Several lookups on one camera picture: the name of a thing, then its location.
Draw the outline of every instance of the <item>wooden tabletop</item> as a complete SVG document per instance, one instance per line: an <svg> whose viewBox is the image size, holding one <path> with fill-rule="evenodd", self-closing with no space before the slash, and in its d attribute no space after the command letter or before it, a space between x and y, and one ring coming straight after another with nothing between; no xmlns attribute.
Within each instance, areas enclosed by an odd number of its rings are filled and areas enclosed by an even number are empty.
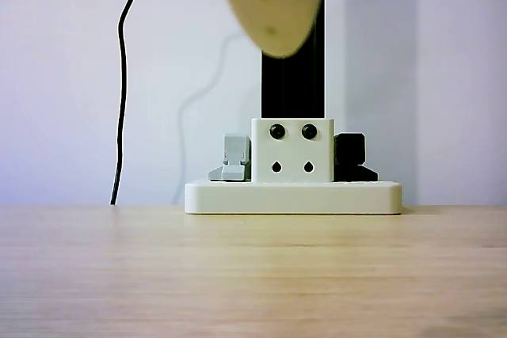
<svg viewBox="0 0 507 338"><path fill-rule="evenodd" d="M1 338L506 338L507 208L0 208Z"/></svg>

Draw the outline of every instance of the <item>white wall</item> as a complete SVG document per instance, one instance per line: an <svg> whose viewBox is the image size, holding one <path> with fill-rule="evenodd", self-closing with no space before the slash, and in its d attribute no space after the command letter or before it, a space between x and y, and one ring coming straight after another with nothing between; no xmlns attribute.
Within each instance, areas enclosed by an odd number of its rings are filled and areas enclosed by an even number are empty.
<svg viewBox="0 0 507 338"><path fill-rule="evenodd" d="M125 2L0 0L0 203L109 201ZM505 0L326 0L326 16L328 116L364 131L368 166L407 203L507 204ZM181 202L260 115L260 52L226 0L135 0L126 41L119 203Z"/></svg>

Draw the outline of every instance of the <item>teardrop-shaped hole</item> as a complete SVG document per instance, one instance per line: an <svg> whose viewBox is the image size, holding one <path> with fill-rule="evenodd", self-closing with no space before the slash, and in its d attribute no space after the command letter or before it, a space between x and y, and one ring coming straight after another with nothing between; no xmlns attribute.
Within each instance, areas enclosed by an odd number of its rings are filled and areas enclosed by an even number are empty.
<svg viewBox="0 0 507 338"><path fill-rule="evenodd" d="M273 172L274 173L278 173L278 172L281 172L282 170L282 165L280 165L280 163L278 161L276 161L274 164L273 164Z"/></svg>
<svg viewBox="0 0 507 338"><path fill-rule="evenodd" d="M314 165L311 163L311 162L307 162L305 165L304 165L304 171L306 173L310 173L310 172L313 172L314 170Z"/></svg>

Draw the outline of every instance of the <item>black cable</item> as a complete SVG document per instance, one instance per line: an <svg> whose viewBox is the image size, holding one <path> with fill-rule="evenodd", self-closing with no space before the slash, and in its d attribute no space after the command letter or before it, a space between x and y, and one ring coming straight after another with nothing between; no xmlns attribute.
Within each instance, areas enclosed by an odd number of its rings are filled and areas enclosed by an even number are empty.
<svg viewBox="0 0 507 338"><path fill-rule="evenodd" d="M128 11L132 6L134 0L127 0L124 11L121 13L120 22L118 23L118 38L120 40L120 53L121 53L121 99L120 99L120 116L118 118L118 135L116 137L117 146L117 162L116 162L116 175L114 185L112 187L111 205L116 204L118 196L118 189L120 187L121 167L123 164L123 135L124 135L124 120L125 120L125 105L127 103L127 53L125 51L125 38L124 38L124 24L127 18Z"/></svg>

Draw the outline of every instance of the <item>black knob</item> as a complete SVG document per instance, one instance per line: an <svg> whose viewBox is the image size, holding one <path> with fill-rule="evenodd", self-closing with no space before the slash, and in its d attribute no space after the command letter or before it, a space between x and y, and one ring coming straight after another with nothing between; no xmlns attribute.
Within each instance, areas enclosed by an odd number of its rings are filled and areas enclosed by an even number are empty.
<svg viewBox="0 0 507 338"><path fill-rule="evenodd" d="M313 124L305 124L301 129L301 133L305 139L312 140L317 136L317 127Z"/></svg>
<svg viewBox="0 0 507 338"><path fill-rule="evenodd" d="M273 139L280 140L285 136L285 128L281 124L273 124L269 128L269 134Z"/></svg>

